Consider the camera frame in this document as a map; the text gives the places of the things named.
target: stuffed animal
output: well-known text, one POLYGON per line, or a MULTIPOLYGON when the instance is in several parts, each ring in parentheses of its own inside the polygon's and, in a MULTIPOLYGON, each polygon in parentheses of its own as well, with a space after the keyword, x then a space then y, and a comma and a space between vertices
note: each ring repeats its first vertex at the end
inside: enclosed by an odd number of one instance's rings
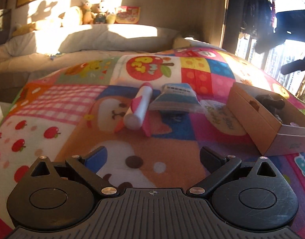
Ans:
POLYGON ((62 14, 62 26, 73 27, 83 24, 83 11, 78 6, 70 7, 64 14, 62 14))
POLYGON ((86 10, 83 16, 83 24, 94 24, 94 14, 91 12, 92 4, 85 2, 83 9, 86 10))
POLYGON ((93 8, 93 12, 95 14, 94 24, 106 23, 107 11, 107 3, 104 0, 101 0, 98 6, 93 8))
POLYGON ((262 104, 278 121, 283 123, 277 111, 284 108, 285 102, 282 99, 275 100, 270 94, 263 94, 256 96, 256 100, 262 104))
POLYGON ((60 26, 61 26, 60 18, 39 20, 25 25, 16 24, 16 31, 13 32, 12 36, 16 37, 33 32, 34 30, 59 28, 60 26))
POLYGON ((114 24, 117 17, 115 8, 108 10, 106 14, 106 23, 114 24))

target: hanging clothes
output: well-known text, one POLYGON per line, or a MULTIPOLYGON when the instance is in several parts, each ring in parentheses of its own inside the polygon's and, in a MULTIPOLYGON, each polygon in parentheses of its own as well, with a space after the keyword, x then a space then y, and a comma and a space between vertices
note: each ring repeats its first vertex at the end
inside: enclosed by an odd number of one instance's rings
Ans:
POLYGON ((273 31, 272 4, 269 0, 244 0, 241 32, 258 38, 273 31))

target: blue square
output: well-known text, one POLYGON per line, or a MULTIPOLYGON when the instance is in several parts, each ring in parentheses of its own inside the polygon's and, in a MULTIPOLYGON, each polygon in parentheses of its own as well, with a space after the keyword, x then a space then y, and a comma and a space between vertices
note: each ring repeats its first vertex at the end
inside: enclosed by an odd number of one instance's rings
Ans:
POLYGON ((161 113, 162 122, 168 125, 172 132, 168 134, 152 135, 156 138, 170 138, 179 140, 196 140, 189 114, 161 113))
POLYGON ((217 60, 206 59, 210 66, 210 72, 215 73, 221 76, 229 77, 234 79, 233 72, 231 71, 229 65, 224 62, 220 62, 217 60))

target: small box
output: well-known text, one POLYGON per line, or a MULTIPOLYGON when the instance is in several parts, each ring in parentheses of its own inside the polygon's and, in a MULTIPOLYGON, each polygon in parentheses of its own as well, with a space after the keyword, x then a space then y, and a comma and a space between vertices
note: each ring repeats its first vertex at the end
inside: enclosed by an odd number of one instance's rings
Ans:
POLYGON ((227 107, 249 134, 263 156, 279 156, 305 152, 305 115, 281 95, 257 87, 234 83, 227 107), (281 124, 255 97, 270 94, 283 99, 285 107, 279 116, 281 124), (290 122, 299 125, 290 126, 290 122))

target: metal screw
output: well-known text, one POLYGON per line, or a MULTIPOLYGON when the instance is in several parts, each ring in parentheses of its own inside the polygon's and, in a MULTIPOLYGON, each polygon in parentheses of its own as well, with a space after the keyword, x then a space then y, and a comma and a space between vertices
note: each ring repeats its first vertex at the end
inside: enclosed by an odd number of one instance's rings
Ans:
POLYGON ((201 188, 201 187, 192 187, 192 188, 190 188, 189 192, 191 194, 201 195, 201 194, 204 194, 205 190, 204 190, 204 188, 201 188))
POLYGON ((103 193, 105 195, 112 195, 112 194, 115 194, 116 192, 117 192, 117 189, 113 188, 113 187, 106 187, 101 190, 101 193, 103 193))

